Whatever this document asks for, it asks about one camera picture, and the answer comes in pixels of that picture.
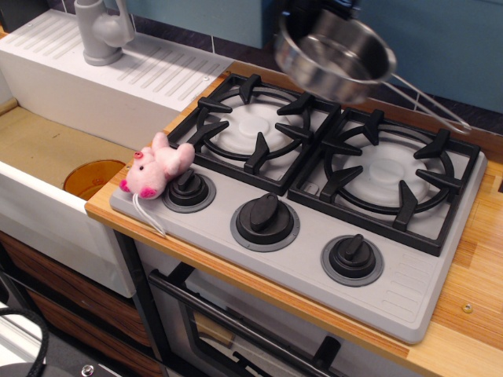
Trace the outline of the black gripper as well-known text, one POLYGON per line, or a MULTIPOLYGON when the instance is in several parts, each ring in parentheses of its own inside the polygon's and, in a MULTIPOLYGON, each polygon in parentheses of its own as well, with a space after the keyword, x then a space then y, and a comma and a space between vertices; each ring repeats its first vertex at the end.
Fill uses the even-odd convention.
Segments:
POLYGON ((352 18, 359 7, 357 0, 291 0, 285 1, 282 13, 304 18, 316 18, 322 10, 327 10, 344 19, 352 18))

